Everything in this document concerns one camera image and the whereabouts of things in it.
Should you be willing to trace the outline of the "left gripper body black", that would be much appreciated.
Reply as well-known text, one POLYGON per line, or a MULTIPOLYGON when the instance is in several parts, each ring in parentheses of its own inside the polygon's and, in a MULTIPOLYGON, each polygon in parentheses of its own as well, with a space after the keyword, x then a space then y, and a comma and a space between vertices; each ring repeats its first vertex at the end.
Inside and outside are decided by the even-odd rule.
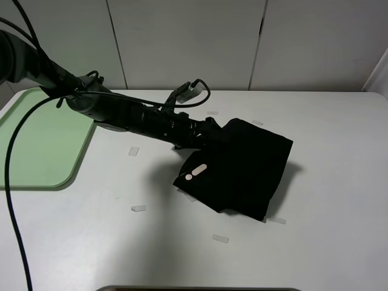
POLYGON ((219 141, 221 131, 212 117, 197 121, 185 112, 172 115, 172 144, 176 149, 203 149, 208 143, 219 141))

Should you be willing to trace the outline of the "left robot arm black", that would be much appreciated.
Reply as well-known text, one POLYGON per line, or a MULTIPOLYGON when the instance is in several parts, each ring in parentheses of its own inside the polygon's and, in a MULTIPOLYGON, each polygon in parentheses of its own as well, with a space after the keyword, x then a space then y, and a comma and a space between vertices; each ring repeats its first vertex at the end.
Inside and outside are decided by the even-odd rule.
POLYGON ((16 83, 26 78, 105 129, 136 133, 179 149, 202 149, 224 140, 222 128, 213 118, 196 121, 185 112, 174 112, 189 108, 188 100, 209 91, 200 79, 185 82, 164 103, 129 97, 105 88, 97 73, 74 76, 19 37, 1 31, 1 80, 16 83))

